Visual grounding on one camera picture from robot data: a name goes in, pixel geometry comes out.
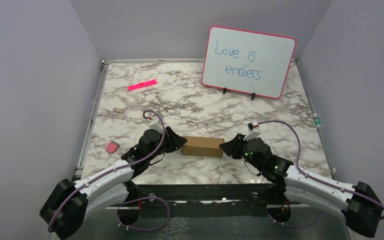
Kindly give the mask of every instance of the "robotic hand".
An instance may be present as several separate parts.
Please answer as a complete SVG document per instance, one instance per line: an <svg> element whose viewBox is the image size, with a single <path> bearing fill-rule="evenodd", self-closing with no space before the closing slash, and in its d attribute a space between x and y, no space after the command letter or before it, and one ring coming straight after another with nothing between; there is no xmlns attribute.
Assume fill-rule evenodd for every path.
<svg viewBox="0 0 384 240"><path fill-rule="evenodd" d="M269 145L258 137L260 124L281 123L288 126L298 141L295 166L292 161L276 156ZM336 215L345 220L354 232L365 237L375 236L384 206L372 188L359 182L357 186L309 173L298 165L301 143L298 134L287 123L279 120L251 122L247 135L236 137L220 148L233 159L244 159L267 180L284 188L284 196L290 202L299 202Z"/></svg>
<svg viewBox="0 0 384 240"><path fill-rule="evenodd" d="M150 129L143 133L136 146L123 154L110 167L88 178L70 182L60 181L40 210L40 216L48 224L48 231L60 239L73 235L87 219L114 204L123 203L129 196L129 181L143 173L156 156L179 150L186 138L178 136L156 112Z"/></svg>

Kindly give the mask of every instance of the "cardboard box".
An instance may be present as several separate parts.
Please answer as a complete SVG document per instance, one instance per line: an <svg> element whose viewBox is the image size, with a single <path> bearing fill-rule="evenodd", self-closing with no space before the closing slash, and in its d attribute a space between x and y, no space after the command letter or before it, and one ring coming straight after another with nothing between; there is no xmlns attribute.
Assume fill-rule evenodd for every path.
<svg viewBox="0 0 384 240"><path fill-rule="evenodd" d="M202 136L183 136L187 142L181 148L182 155L202 156L202 157L221 157L223 150L219 147L224 143L223 138L202 137Z"/></svg>

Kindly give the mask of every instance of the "whiteboard with red frame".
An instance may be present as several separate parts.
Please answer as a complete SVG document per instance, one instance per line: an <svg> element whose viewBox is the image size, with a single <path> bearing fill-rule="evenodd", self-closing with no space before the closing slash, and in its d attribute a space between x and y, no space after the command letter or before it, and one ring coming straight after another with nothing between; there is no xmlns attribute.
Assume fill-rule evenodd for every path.
<svg viewBox="0 0 384 240"><path fill-rule="evenodd" d="M213 26L208 35L202 84L278 99L295 45L293 37Z"/></svg>

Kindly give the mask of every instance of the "white marble surface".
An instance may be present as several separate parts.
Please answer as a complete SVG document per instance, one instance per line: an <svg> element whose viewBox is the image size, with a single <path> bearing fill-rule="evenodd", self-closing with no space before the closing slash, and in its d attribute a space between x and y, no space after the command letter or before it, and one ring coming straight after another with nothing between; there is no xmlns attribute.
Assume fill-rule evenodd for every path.
<svg viewBox="0 0 384 240"><path fill-rule="evenodd" d="M283 120L293 125L301 138L300 166L330 178L330 171L317 133L296 64L290 64L285 88L279 99L256 97L201 83L202 63L112 63L109 65L95 119L82 178L113 164L133 147L148 129L142 112L152 109L180 136L224 138L248 133L247 123ZM127 86L156 78L158 84L127 91ZM112 112L124 109L123 114ZM260 137L274 154L293 161L297 143L293 133L279 123L260 126ZM105 147L110 140L120 144L116 153ZM251 171L257 172L248 165ZM133 179L136 184L239 184L267 183L248 172L243 160L230 157L166 154L163 161Z"/></svg>

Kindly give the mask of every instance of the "wall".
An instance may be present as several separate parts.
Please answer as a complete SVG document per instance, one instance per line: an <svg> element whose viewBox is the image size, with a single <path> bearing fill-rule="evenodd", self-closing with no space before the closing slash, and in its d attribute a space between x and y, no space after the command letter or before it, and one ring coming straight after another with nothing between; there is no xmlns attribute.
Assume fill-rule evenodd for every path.
<svg viewBox="0 0 384 240"><path fill-rule="evenodd" d="M0 0L0 240L49 238L39 210L73 176L101 67L68 0Z"/></svg>
<svg viewBox="0 0 384 240"><path fill-rule="evenodd" d="M384 1L333 0L298 69L329 165L384 203ZM375 239L384 240L384 220Z"/></svg>
<svg viewBox="0 0 384 240"><path fill-rule="evenodd" d="M294 37L295 57L331 0L71 0L105 60L204 58L211 26Z"/></svg>

